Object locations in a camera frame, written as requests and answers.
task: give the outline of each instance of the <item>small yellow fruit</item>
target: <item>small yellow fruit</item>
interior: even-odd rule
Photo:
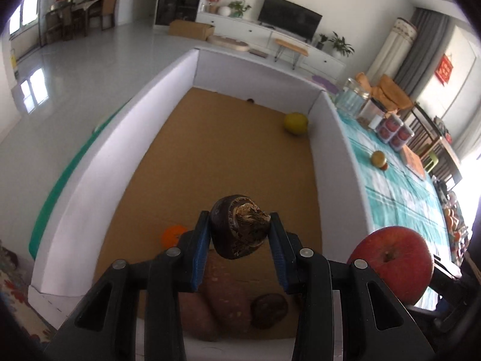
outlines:
[[[296,136],[307,133],[309,120],[304,114],[291,113],[284,118],[284,129]]]
[[[380,150],[376,150],[376,152],[374,152],[371,156],[371,164],[374,167],[382,168],[384,167],[386,162],[387,162],[386,155],[384,154],[384,152],[381,152]]]

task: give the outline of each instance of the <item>silver screw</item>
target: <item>silver screw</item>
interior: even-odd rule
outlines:
[[[123,269],[126,266],[127,262],[125,262],[123,259],[117,259],[113,264],[112,267],[115,270],[120,270]]]
[[[302,248],[302,250],[299,251],[299,254],[304,258],[311,258],[312,255],[314,255],[314,251],[310,248]]]
[[[365,269],[367,267],[367,262],[364,259],[356,259],[354,261],[354,266],[358,269]]]
[[[176,257],[180,254],[180,248],[170,247],[166,253],[169,257]]]

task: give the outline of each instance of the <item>red apple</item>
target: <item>red apple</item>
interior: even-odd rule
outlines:
[[[434,259],[421,235],[404,227],[386,227],[367,236],[348,263],[364,259],[406,304],[415,304],[426,291]]]

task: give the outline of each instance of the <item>white curtain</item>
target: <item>white curtain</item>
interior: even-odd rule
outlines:
[[[466,130],[454,142],[453,149],[461,161],[481,153],[481,107],[474,114]]]
[[[371,85],[377,85],[383,74],[394,78],[409,53],[417,36],[417,30],[407,20],[396,20],[386,42],[366,73]]]

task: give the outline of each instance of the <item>orange book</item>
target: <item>orange book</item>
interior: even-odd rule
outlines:
[[[422,161],[418,155],[410,150],[407,145],[401,148],[399,154],[401,155],[401,159],[408,169],[410,169],[420,179],[426,179],[426,172],[424,171]]]

